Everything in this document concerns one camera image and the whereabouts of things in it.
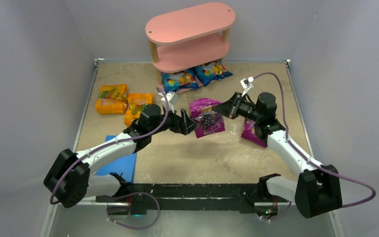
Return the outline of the blue candy bag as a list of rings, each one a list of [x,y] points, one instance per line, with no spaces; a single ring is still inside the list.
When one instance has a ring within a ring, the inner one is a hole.
[[[193,68],[176,73],[162,73],[165,92],[177,92],[179,89],[199,89]]]
[[[222,80],[233,75],[225,68],[220,59],[195,66],[193,71],[203,86],[207,86],[214,80]]]

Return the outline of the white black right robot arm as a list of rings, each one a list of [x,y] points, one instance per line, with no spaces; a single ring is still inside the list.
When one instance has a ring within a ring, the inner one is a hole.
[[[235,119],[242,116],[254,122],[254,131],[267,147],[277,153],[298,175],[296,182],[272,174],[261,177],[256,193],[263,197],[278,196],[296,204],[300,214],[311,218],[342,207],[338,171],[333,165],[323,165],[309,156],[288,134],[288,127],[276,118],[276,98],[263,92],[256,103],[236,92],[212,111]]]

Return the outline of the purple candy bag front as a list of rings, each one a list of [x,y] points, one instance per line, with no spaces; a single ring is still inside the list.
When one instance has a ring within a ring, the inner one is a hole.
[[[212,110],[214,106],[220,104],[220,101],[210,98],[200,98],[189,102],[190,118],[198,124],[195,130],[197,139],[225,131],[223,116]]]

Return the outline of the purple candy bag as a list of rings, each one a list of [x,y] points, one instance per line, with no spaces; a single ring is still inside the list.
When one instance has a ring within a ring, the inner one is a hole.
[[[253,142],[263,148],[266,148],[266,144],[256,136],[254,124],[255,122],[250,119],[246,118],[244,120],[244,127],[241,133],[241,138]]]
[[[189,102],[190,118],[198,124],[195,130],[197,139],[225,131],[223,116],[212,110],[214,106],[220,104],[220,101],[210,98],[200,98]]]

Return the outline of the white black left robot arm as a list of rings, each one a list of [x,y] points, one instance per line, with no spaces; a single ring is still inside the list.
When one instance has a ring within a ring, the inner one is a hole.
[[[117,173],[96,176],[96,172],[112,161],[135,154],[152,141],[152,136],[170,130],[188,135],[198,124],[184,109],[181,114],[169,109],[162,110],[150,104],[129,127],[113,139],[96,147],[73,152],[65,149],[59,153],[43,184],[51,192],[50,203],[65,208],[75,206],[85,197],[114,196],[125,180]]]

